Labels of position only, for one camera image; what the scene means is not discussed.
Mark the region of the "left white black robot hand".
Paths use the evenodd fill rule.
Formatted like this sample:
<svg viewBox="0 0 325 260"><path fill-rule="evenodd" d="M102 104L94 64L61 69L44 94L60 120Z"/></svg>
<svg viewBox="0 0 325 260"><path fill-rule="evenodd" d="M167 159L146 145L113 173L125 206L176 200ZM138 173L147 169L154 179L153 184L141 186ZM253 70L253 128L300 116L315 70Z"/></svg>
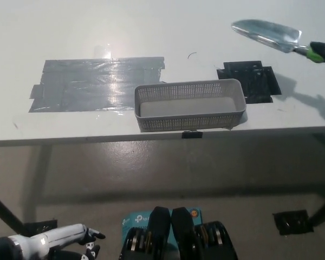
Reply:
<svg viewBox="0 0 325 260"><path fill-rule="evenodd" d="M58 227L48 231L46 235L50 247L48 259L96 259L100 246L95 245L95 241L106 238L100 231L88 228L84 224ZM74 243L85 246L85 252L78 253L63 249Z"/></svg>

